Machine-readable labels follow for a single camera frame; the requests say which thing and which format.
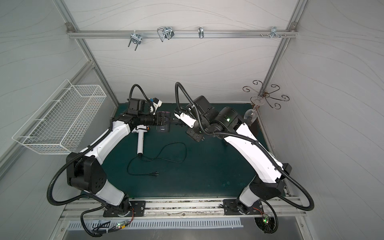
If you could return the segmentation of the grey hair dryer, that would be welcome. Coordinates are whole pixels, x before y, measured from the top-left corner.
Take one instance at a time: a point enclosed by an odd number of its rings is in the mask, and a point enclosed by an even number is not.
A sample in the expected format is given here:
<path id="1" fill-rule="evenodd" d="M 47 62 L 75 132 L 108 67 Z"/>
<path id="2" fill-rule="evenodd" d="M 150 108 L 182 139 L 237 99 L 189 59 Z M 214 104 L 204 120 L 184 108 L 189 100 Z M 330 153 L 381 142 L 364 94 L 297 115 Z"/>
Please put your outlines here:
<path id="1" fill-rule="evenodd" d="M 166 125 L 165 126 L 156 126 L 156 131 L 158 133 L 169 133 L 171 130 L 171 125 L 176 125 L 176 126 L 182 126 L 184 123 L 177 119 L 173 118 L 171 116 L 170 112 L 165 112 L 166 113 Z"/>

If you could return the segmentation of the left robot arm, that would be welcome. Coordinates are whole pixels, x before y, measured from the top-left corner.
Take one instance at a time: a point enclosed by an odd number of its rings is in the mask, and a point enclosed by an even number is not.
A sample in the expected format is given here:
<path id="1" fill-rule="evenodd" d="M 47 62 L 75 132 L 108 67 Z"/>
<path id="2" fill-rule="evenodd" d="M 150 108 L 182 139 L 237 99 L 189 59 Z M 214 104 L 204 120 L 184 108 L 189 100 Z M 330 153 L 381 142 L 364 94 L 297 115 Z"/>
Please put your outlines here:
<path id="1" fill-rule="evenodd" d="M 119 217 L 130 215 L 133 217 L 134 207 L 129 197 L 123 191 L 116 188 L 108 180 L 107 174 L 102 168 L 103 162 L 110 152 L 126 136 L 133 133 L 138 136 L 137 157 L 144 153 L 144 134 L 151 126 L 168 126 L 171 120 L 167 112 L 158 112 L 162 102 L 157 99 L 128 98 L 128 108 L 117 118 L 110 120 L 107 130 L 92 144 L 80 153 L 70 153 L 66 163 L 53 176 L 47 189 L 47 200 L 53 206 L 63 206 L 81 198 L 92 198 L 101 206 L 98 210 L 112 211 Z M 69 186 L 83 191 L 82 194 L 64 201 L 57 201 L 53 197 L 54 186 L 62 173 L 67 174 Z"/>

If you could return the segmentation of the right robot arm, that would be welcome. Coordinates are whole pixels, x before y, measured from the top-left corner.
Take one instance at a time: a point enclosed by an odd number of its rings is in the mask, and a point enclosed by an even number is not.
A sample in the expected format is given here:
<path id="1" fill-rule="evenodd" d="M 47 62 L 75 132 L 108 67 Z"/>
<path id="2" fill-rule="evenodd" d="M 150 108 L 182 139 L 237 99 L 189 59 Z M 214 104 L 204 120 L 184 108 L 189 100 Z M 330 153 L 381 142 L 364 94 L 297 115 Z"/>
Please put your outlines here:
<path id="1" fill-rule="evenodd" d="M 241 214 L 247 215 L 256 202 L 265 202 L 275 197 L 302 211 L 312 211 L 315 208 L 310 193 L 290 176 L 291 166 L 282 164 L 267 151 L 233 108 L 225 107 L 217 111 L 204 96 L 193 100 L 179 82 L 175 84 L 175 99 L 175 116 L 189 127 L 187 134 L 192 139 L 197 142 L 202 141 L 204 136 L 223 139 L 255 170 L 255 177 L 236 199 L 237 209 Z M 309 201 L 308 206 L 298 205 L 283 196 L 285 179 L 305 195 Z"/>

